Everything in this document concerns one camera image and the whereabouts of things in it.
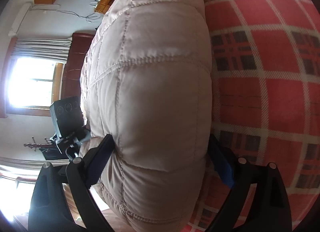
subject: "white curtain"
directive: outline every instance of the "white curtain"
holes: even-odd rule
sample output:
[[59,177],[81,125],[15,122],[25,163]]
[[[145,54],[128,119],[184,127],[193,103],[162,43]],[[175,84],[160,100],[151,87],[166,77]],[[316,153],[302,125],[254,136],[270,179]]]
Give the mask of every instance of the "white curtain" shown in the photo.
[[32,161],[0,157],[0,172],[8,171],[5,168],[6,166],[18,169],[40,170],[45,162],[50,162],[53,166],[60,166],[67,165],[69,160]]
[[71,42],[70,39],[20,39],[16,42],[12,57],[46,59],[66,64]]

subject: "black speaker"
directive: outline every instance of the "black speaker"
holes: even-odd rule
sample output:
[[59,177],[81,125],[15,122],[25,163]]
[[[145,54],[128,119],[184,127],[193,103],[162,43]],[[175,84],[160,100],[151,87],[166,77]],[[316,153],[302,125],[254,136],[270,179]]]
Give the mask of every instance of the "black speaker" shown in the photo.
[[77,96],[54,102],[50,114],[58,139],[66,138],[84,125]]

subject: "wooden window frame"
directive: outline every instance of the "wooden window frame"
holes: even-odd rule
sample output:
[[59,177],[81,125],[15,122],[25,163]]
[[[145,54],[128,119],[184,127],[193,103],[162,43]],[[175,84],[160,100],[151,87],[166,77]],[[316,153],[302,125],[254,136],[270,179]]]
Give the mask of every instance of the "wooden window frame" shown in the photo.
[[[14,49],[17,38],[12,38],[7,51],[4,67],[1,75],[0,86],[0,118],[5,118],[6,114],[19,114],[19,115],[33,115],[33,116],[49,116],[50,111],[48,106],[30,106],[30,107],[13,107],[10,105],[7,93],[8,80],[11,77],[16,60],[11,59],[11,54]],[[51,102],[60,99],[61,81],[63,74],[64,64],[56,63],[53,74],[52,96]]]

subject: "white wall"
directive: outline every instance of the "white wall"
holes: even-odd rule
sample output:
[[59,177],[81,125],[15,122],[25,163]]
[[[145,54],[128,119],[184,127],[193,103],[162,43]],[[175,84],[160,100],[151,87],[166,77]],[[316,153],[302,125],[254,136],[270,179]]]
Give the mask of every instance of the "white wall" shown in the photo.
[[[34,9],[51,9],[72,11],[81,16],[88,16],[94,13],[94,6],[90,6],[94,0],[56,0],[50,6],[35,6]],[[19,38],[69,38],[74,32],[86,32],[95,34],[101,21],[102,15],[95,13],[99,20],[94,23],[87,22],[86,19],[79,18],[74,15],[64,14],[60,12],[44,12],[31,10],[27,13],[23,20],[19,31]]]
[[[0,74],[4,57],[10,42],[11,25],[25,2],[34,0],[10,0],[0,15]],[[93,13],[92,0],[56,0],[61,10],[68,10],[87,16]],[[29,11],[18,31],[18,38],[68,38],[74,32],[95,33],[101,23],[87,23],[85,19],[58,12]],[[42,153],[23,147],[24,143],[44,142],[44,137],[54,134],[51,117],[8,115],[0,119],[0,156],[16,159],[43,160]]]
[[0,118],[0,156],[14,159],[44,160],[40,151],[24,147],[24,143],[45,143],[54,135],[51,117],[8,115]]

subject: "beige cushion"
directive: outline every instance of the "beige cushion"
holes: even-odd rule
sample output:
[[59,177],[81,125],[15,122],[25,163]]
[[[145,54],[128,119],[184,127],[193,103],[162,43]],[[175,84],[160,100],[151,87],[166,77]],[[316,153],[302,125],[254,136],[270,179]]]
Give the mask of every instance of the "beige cushion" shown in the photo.
[[82,108],[116,149],[100,195],[136,231],[178,232],[202,184],[211,126],[203,0],[116,0],[85,60]]

